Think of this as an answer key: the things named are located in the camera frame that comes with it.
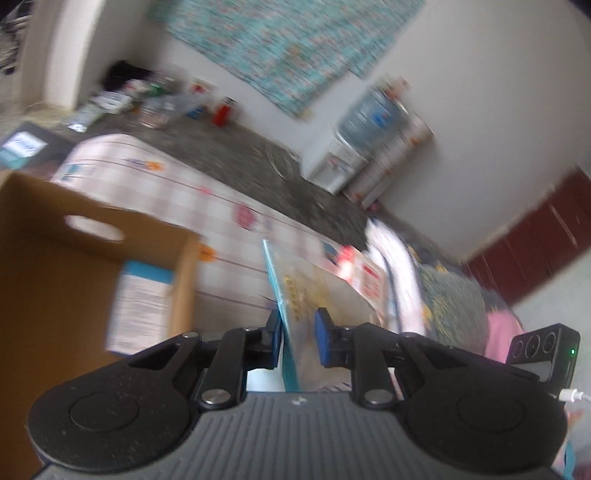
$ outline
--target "pink checkered bedsheet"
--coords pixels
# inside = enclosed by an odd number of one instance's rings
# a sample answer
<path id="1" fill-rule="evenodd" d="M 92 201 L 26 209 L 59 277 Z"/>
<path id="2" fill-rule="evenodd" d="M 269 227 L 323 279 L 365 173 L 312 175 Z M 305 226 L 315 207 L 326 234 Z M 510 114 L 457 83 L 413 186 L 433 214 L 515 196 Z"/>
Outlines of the pink checkered bedsheet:
<path id="1" fill-rule="evenodd" d="M 201 263 L 197 273 L 196 326 L 205 332 L 265 323 L 275 296 L 267 279 L 264 238 L 331 271 L 326 249 L 339 247 L 129 135 L 80 143 L 52 181 L 201 234 L 215 251 L 215 260 Z"/>

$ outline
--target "plastic bottle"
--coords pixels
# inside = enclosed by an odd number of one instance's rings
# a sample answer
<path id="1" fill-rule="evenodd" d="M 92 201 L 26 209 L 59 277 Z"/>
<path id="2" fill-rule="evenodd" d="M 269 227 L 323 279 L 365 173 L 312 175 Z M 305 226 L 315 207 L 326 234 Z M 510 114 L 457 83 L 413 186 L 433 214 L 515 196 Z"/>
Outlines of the plastic bottle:
<path id="1" fill-rule="evenodd" d="M 408 112 L 399 98 L 407 87 L 403 79 L 386 79 L 374 86 L 341 120 L 339 135 L 358 153 L 368 155 L 406 120 Z"/>

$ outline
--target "blue water jug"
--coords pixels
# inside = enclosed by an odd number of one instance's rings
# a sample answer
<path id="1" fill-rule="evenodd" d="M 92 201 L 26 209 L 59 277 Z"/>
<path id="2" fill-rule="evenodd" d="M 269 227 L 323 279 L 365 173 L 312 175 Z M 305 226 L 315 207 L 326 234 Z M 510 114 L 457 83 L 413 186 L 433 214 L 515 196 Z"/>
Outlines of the blue water jug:
<path id="1" fill-rule="evenodd" d="M 384 142 L 407 118 L 398 100 L 391 100 L 381 87 L 372 88 L 341 120 L 339 135 L 359 154 L 367 155 Z"/>

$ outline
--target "floral blanket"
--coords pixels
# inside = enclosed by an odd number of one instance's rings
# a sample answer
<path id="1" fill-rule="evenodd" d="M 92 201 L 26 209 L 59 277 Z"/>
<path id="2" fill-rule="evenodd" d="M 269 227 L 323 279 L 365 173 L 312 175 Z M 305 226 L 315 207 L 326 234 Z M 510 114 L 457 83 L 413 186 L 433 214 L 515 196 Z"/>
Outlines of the floral blanket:
<path id="1" fill-rule="evenodd" d="M 176 38 L 296 116 L 347 70 L 366 75 L 424 0 L 156 0 Z"/>

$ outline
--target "red bottle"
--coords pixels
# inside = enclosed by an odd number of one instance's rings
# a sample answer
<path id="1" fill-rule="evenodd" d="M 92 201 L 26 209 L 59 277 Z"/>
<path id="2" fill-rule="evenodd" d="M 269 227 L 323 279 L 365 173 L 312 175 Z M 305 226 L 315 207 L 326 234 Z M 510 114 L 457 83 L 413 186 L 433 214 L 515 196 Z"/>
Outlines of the red bottle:
<path id="1" fill-rule="evenodd" d="M 213 116 L 212 123 L 216 127 L 223 127 L 228 123 L 232 108 L 236 102 L 229 97 L 224 98 L 218 107 L 216 114 Z"/>

